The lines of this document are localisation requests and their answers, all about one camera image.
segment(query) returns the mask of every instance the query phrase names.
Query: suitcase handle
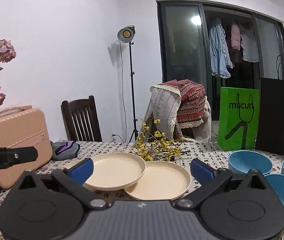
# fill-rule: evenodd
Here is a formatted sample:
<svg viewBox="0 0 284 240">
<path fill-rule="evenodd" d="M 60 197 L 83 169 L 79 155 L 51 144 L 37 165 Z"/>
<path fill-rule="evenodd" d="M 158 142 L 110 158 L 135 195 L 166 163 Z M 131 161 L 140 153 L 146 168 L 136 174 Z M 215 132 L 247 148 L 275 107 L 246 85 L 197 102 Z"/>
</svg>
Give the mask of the suitcase handle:
<svg viewBox="0 0 284 240">
<path fill-rule="evenodd" d="M 16 106 L 16 107 L 12 107 L 12 108 L 8 108 L 8 109 L 4 109 L 4 110 L 0 111 L 0 115 L 7 113 L 7 112 L 11 112 L 13 110 L 20 110 L 19 112 L 21 112 L 21 111 L 28 110 L 28 109 L 31 109 L 31 108 L 32 108 L 32 106 Z"/>
</svg>

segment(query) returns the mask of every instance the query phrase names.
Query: wooden chair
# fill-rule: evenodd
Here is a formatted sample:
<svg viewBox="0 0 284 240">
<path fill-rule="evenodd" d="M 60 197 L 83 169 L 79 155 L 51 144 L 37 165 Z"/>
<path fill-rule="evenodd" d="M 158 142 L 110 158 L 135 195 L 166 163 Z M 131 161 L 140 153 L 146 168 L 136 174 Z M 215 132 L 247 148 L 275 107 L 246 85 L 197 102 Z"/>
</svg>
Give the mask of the wooden chair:
<svg viewBox="0 0 284 240">
<path fill-rule="evenodd" d="M 72 141 L 102 142 L 94 96 L 71 102 L 65 100 L 61 108 Z"/>
</svg>

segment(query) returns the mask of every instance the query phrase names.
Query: pink suitcase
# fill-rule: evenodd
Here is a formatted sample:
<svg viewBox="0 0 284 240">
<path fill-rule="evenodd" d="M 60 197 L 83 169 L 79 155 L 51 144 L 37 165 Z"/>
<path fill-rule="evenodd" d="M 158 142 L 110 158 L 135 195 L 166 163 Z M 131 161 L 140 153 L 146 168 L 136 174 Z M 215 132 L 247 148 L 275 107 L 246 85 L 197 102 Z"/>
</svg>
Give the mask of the pink suitcase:
<svg viewBox="0 0 284 240">
<path fill-rule="evenodd" d="M 19 106 L 0 111 L 0 147 L 34 146 L 38 158 L 34 162 L 0 170 L 0 187 L 10 188 L 25 169 L 37 169 L 52 157 L 52 148 L 43 112 L 32 106 Z"/>
</svg>

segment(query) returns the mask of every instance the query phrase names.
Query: blue gripper pad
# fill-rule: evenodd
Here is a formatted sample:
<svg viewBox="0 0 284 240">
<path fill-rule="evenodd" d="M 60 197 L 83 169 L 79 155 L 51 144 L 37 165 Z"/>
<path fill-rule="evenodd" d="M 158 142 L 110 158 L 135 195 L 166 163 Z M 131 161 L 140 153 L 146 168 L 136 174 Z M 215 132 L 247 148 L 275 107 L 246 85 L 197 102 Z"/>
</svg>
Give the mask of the blue gripper pad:
<svg viewBox="0 0 284 240">
<path fill-rule="evenodd" d="M 93 173 L 93 160 L 91 158 L 85 158 L 83 161 L 74 165 L 67 170 L 67 174 L 75 182 L 83 185 L 84 182 L 91 177 Z"/>
<path fill-rule="evenodd" d="M 195 158 L 190 164 L 191 175 L 195 178 L 201 185 L 208 183 L 211 179 L 215 177 L 215 169 Z"/>
</svg>

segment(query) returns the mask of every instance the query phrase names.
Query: gray cloth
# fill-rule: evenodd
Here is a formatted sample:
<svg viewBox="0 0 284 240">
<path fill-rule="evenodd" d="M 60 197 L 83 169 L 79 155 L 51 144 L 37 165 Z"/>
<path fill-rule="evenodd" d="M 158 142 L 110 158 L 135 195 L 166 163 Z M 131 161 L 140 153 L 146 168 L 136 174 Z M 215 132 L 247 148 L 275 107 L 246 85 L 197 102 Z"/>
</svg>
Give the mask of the gray cloth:
<svg viewBox="0 0 284 240">
<path fill-rule="evenodd" d="M 67 142 L 52 142 L 52 160 L 62 161 L 67 159 L 76 158 L 80 150 L 80 145 L 75 143 L 75 141 Z"/>
</svg>

